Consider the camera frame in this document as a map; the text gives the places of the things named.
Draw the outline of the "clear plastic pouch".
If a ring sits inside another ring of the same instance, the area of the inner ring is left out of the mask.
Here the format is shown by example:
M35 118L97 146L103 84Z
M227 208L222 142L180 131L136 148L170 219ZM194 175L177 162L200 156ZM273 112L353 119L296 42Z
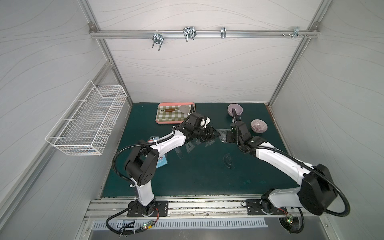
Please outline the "clear plastic pouch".
M229 129L217 129L217 132L220 134L219 139L222 143L228 143L227 141L227 132Z

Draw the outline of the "clear large set square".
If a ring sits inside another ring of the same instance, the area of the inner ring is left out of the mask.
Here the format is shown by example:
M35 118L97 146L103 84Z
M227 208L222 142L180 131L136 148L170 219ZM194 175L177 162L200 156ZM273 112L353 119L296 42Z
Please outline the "clear large set square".
M189 142L185 145L185 147L186 147L187 153L189 154L196 146L193 143Z

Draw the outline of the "clear triangle set square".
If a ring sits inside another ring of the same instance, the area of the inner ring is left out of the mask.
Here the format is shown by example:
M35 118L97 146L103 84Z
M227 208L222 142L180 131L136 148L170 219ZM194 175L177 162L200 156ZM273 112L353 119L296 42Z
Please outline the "clear triangle set square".
M206 142L205 147L211 146L211 145L213 145L215 142L216 142L215 140L209 140L209 141Z

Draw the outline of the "clear straight ruler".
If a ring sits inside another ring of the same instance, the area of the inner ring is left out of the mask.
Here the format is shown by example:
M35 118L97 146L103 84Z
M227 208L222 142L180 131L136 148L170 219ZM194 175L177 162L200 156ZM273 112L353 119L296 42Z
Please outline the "clear straight ruler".
M180 147L175 148L175 152L177 153L179 159L182 159L184 157Z

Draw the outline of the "blue ruler set package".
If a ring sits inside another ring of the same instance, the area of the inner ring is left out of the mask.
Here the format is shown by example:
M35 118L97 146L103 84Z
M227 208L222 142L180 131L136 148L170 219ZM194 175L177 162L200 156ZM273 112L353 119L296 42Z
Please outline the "blue ruler set package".
M158 169L158 168L160 168L164 165L167 165L167 164L168 164L168 161L167 161L166 155L160 156L158 159L156 168Z

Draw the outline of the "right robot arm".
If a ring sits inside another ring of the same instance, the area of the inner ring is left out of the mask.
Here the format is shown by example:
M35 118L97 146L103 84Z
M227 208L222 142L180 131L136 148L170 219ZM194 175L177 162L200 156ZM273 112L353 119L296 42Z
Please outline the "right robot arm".
M349 213L348 202L345 202L345 210L342 213L328 209L337 197L342 200L346 198L334 184L330 171L324 165L313 166L299 161L263 138L251 136L242 121L234 121L226 137L228 142L237 144L243 153L272 165L298 184L296 188L284 190L272 188L262 195L260 205L265 214L270 215L281 207L304 208L317 216L323 213L344 216Z

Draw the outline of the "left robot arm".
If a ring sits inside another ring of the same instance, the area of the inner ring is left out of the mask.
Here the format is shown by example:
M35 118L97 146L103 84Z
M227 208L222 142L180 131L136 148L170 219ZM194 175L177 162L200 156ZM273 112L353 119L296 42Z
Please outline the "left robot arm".
M170 134L150 142L140 142L139 146L133 148L125 170L136 190L135 204L145 211L145 215L149 215L155 207L151 181L159 158L193 139L205 142L219 137L220 133L210 126L210 121L208 117L192 113L186 121L173 127Z

